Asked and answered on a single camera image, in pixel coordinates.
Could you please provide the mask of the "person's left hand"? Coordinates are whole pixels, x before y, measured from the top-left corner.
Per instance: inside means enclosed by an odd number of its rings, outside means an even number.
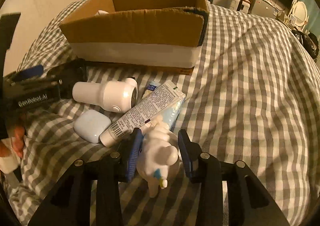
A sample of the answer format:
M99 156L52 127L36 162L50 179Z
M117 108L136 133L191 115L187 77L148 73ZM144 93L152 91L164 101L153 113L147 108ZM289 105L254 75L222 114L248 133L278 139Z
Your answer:
M14 136L11 140L12 149L15 151L19 158L23 158L23 148L24 148L24 135L25 135L25 128L23 126L17 125L14 128ZM6 147L1 140L0 146L0 156L7 157L11 155L11 151L8 147Z

